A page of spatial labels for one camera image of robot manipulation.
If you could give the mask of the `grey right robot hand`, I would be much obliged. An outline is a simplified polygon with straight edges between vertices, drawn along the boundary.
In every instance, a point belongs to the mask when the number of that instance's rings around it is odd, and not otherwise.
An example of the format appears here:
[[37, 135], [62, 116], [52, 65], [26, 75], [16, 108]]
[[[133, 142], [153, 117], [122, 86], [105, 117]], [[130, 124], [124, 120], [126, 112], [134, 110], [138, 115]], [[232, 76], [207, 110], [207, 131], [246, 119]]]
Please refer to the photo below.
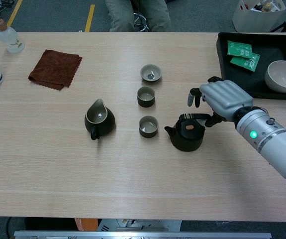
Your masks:
[[206, 127], [212, 127], [222, 121], [234, 122], [238, 111], [249, 110], [254, 106], [253, 98], [246, 91], [236, 83], [220, 80], [219, 77], [211, 77], [207, 84], [189, 91], [189, 107], [195, 104], [198, 108], [201, 100], [213, 110], [213, 115], [204, 123]]

